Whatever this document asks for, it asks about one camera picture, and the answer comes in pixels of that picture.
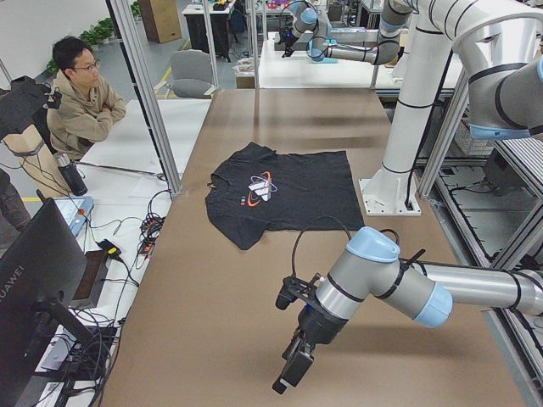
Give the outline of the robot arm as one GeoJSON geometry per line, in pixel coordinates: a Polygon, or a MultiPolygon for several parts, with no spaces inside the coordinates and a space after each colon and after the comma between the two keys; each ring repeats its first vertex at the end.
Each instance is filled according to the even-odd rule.
{"type": "Polygon", "coordinates": [[[286,361],[272,387],[283,393],[299,384],[311,367],[318,344],[329,344],[368,297],[384,301],[413,321],[435,328],[454,304],[542,314],[542,275],[535,270],[506,271],[400,257],[400,247],[382,232],[362,227],[347,243],[332,269],[306,282],[286,276],[276,306],[296,299],[305,306],[283,352],[286,361]]]}
{"type": "Polygon", "coordinates": [[[475,139],[542,138],[542,60],[535,57],[542,35],[542,11],[517,1],[386,1],[376,41],[370,47],[328,44],[329,26],[316,14],[296,18],[313,32],[310,57],[355,60],[374,65],[391,60],[400,29],[416,13],[427,29],[412,38],[446,39],[467,73],[470,131],[475,139]]]}

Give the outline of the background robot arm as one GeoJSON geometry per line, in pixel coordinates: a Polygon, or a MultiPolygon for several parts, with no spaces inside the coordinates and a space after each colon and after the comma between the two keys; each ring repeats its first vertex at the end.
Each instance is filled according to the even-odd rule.
{"type": "Polygon", "coordinates": [[[293,21],[279,29],[279,43],[284,45],[283,58],[290,58],[294,53],[294,44],[307,31],[312,33],[306,46],[306,52],[313,62],[323,61],[329,58],[328,30],[331,25],[325,14],[321,14],[307,1],[289,2],[284,10],[288,10],[293,21]]]}

